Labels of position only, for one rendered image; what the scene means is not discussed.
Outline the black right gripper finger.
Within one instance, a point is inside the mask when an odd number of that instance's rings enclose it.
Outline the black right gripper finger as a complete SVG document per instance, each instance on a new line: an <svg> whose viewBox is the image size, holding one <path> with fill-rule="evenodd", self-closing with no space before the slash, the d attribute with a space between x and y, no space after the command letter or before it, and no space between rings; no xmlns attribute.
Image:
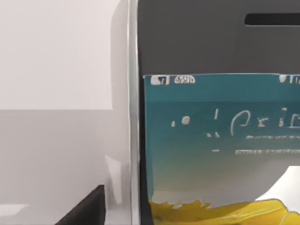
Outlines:
<svg viewBox="0 0 300 225"><path fill-rule="evenodd" d="M105 225L105 186L98 185L55 225Z"/></svg>

